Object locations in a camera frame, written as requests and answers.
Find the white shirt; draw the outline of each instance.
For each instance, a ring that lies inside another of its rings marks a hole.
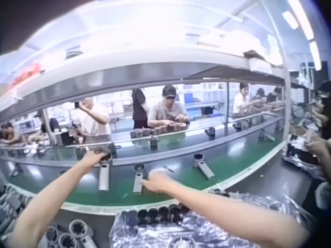
[[[240,112],[240,106],[244,103],[248,102],[248,98],[244,97],[240,92],[237,93],[234,97],[233,103],[233,113],[237,114]]]
[[[109,117],[107,108],[99,103],[93,104],[91,112]],[[111,133],[109,123],[106,125],[99,124],[92,117],[90,117],[90,115],[83,111],[81,112],[80,119],[82,131],[88,133],[89,136],[99,136]]]

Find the gray shirt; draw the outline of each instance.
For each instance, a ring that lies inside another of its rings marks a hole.
[[[163,101],[160,101],[149,111],[148,124],[151,120],[175,120],[179,114],[187,116],[187,111],[180,102],[175,101],[172,108],[169,109]]]

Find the fluorescent light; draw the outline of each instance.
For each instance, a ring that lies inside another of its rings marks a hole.
[[[294,16],[292,15],[292,13],[290,13],[289,11],[285,11],[283,13],[283,17],[284,19],[288,22],[289,26],[292,29],[297,29],[299,27],[298,22],[296,21],[296,19],[294,18]]]
[[[315,70],[319,71],[322,69],[322,65],[321,65],[320,53],[319,53],[319,49],[317,48],[316,41],[312,41],[309,44],[309,46],[312,55],[312,60],[314,61],[315,64]]]
[[[311,29],[307,15],[299,2],[299,0],[288,0],[293,12],[298,19],[300,26],[302,27],[307,40],[312,40],[314,38],[314,32]]]

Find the clear plastic wrap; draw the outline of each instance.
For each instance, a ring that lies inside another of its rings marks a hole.
[[[313,178],[325,181],[317,157],[306,150],[304,143],[305,138],[291,135],[283,149],[283,159],[308,172]]]
[[[213,190],[212,193],[292,215],[296,221],[303,224],[307,229],[309,229],[309,226],[311,226],[312,222],[314,222],[313,217],[310,214],[300,208],[287,196],[284,196],[282,201],[280,201],[271,196],[259,197],[249,193],[227,194],[221,190]],[[151,221],[151,219],[148,219],[149,210],[140,210],[138,213],[136,211],[130,211],[118,214],[109,233],[110,247],[260,247],[259,245],[251,243],[247,240],[229,235],[223,229],[211,223],[206,218],[197,215],[193,211],[189,211],[185,206],[180,204],[178,205],[178,209],[180,209],[180,221],[173,221],[175,219],[175,215],[173,215],[172,208],[173,207],[169,206],[169,216],[167,221],[164,220],[164,217],[162,217],[163,215],[161,214],[161,217],[157,217],[159,220],[157,221],[157,224],[155,221],[153,221],[153,224],[149,223]],[[142,221],[140,219],[141,211],[148,212],[146,221]]]

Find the ceiling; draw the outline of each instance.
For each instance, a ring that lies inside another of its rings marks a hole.
[[[309,52],[309,43],[302,30],[292,30],[282,17],[284,11],[290,10],[287,1],[265,2],[278,26],[286,53]],[[104,41],[105,34],[106,43],[146,40],[151,33],[165,39],[175,36],[175,26],[182,26],[193,41],[211,28],[225,31],[239,29],[254,34],[267,50],[270,48],[267,35],[273,33],[272,23],[264,8],[253,0],[94,1],[49,22],[17,51],[1,56],[0,81],[5,84],[11,82],[15,72],[38,60],[48,48],[66,50],[85,43],[91,37],[100,37],[93,42]],[[297,55],[289,56],[291,67],[296,67],[302,60]]]

